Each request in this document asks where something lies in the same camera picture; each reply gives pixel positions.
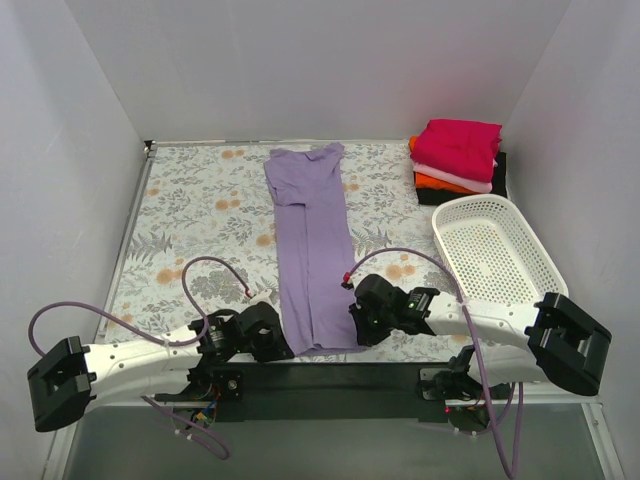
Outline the purple t shirt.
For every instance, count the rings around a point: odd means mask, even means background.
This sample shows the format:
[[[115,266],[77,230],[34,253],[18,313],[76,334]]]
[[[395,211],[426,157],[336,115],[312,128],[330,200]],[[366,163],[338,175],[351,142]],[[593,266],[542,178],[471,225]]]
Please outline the purple t shirt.
[[[297,356],[356,352],[341,286],[355,264],[340,162],[344,146],[274,149],[264,170],[274,204],[279,299],[285,338]]]

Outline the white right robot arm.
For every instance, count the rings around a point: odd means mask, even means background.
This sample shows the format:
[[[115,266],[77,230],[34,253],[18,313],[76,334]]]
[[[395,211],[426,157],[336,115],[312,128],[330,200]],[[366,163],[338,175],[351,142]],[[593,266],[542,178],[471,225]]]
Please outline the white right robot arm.
[[[359,282],[349,307],[357,342],[371,347],[394,330],[408,335],[477,336],[504,347],[477,363],[474,348],[450,364],[454,389],[475,397],[488,384],[549,381],[572,394],[598,394],[612,335],[568,297],[548,292],[534,303],[460,301],[436,288],[409,292],[377,274]]]

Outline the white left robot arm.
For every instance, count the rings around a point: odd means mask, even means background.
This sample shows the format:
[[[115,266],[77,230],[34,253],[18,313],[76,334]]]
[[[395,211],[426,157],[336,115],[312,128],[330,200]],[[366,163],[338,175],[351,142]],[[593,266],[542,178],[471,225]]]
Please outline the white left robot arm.
[[[59,341],[28,370],[34,426],[52,432],[105,405],[137,397],[160,401],[238,401],[244,375],[224,363],[248,354],[258,363],[289,360],[276,310],[258,302],[218,310],[162,335],[115,344]]]

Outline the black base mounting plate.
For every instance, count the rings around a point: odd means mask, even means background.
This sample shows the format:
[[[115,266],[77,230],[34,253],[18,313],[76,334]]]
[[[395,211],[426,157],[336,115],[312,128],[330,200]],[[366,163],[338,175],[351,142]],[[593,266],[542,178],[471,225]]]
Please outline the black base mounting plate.
[[[228,363],[188,376],[158,402],[196,407],[217,400],[220,422],[417,419],[443,423],[448,400],[475,401],[464,367],[428,363]]]

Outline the floral patterned table mat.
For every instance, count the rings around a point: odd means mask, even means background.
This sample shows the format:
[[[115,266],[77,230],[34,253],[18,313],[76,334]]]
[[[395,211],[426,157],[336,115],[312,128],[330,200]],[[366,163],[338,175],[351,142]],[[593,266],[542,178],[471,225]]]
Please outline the floral patterned table mat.
[[[112,305],[106,343],[179,328],[200,311],[244,309],[247,295],[277,301],[274,210],[264,162],[268,144],[160,148],[141,198]],[[451,290],[432,264],[433,210],[414,188],[404,143],[348,143],[341,178],[358,275]],[[470,209],[459,280],[466,298],[533,303],[567,286],[550,258],[495,202]]]

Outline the black folded t shirt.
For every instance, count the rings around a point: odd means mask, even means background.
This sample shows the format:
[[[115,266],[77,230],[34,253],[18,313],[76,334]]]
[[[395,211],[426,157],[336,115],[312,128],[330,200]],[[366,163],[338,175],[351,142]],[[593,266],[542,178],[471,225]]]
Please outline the black folded t shirt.
[[[496,194],[504,198],[507,197],[506,189],[506,173],[507,173],[507,153],[500,151],[496,157],[497,165],[494,168],[494,175],[492,178],[492,190],[491,194]],[[465,198],[473,196],[473,193],[461,193],[454,192],[446,189],[432,189],[426,186],[420,187],[418,185],[419,174],[414,174],[415,190],[418,199],[418,203],[426,206],[439,206],[443,203],[457,200],[459,198]]]

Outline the white perforated plastic basket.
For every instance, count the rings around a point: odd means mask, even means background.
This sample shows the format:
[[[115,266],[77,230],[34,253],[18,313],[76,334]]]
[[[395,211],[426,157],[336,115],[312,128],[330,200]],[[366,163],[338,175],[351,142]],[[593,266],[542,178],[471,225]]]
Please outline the white perforated plastic basket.
[[[438,206],[434,242],[465,297],[499,304],[569,294],[566,282],[522,213],[510,200],[472,195]]]

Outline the orange folded t shirt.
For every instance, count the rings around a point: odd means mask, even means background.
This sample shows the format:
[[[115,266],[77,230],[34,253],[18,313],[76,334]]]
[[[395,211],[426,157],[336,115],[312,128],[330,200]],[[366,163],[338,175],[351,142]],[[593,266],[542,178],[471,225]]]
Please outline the orange folded t shirt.
[[[422,133],[413,136],[409,140],[410,157],[413,161],[424,163],[436,168],[444,168],[445,165],[473,164],[469,158],[467,149],[456,143],[451,144],[447,139],[441,139],[439,135]],[[458,189],[455,185],[440,182],[437,179],[419,174],[420,187],[426,186],[432,189],[446,189],[454,192],[473,193],[465,189]]]

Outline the pink folded t shirt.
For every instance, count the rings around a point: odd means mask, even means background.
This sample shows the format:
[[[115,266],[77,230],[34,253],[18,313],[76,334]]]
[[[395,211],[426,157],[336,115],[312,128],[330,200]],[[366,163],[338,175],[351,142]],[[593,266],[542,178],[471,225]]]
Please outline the pink folded t shirt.
[[[436,168],[424,163],[412,162],[415,173],[455,185],[473,193],[489,193],[492,190],[492,178],[498,163],[496,160],[481,162],[480,164],[463,163],[461,165],[445,165]]]

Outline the magenta folded t shirt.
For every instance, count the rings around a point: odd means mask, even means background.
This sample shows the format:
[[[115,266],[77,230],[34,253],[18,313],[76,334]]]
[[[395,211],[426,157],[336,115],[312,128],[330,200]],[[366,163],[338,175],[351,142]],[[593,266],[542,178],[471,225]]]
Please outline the magenta folded t shirt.
[[[432,119],[415,140],[414,162],[481,183],[493,177],[501,144],[500,124]]]

